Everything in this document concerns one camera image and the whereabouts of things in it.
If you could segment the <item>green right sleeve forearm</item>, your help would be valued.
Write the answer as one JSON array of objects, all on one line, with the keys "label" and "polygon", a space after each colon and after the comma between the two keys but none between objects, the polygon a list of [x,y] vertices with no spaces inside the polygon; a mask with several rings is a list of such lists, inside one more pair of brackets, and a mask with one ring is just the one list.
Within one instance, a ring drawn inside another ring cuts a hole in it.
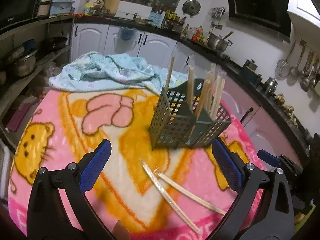
[{"label": "green right sleeve forearm", "polygon": [[315,210],[316,206],[312,204],[312,209],[307,215],[304,215],[302,213],[299,213],[298,215],[295,216],[294,219],[294,234],[296,234],[302,226],[306,223],[306,221],[309,219],[309,217],[312,215],[313,211]]}]

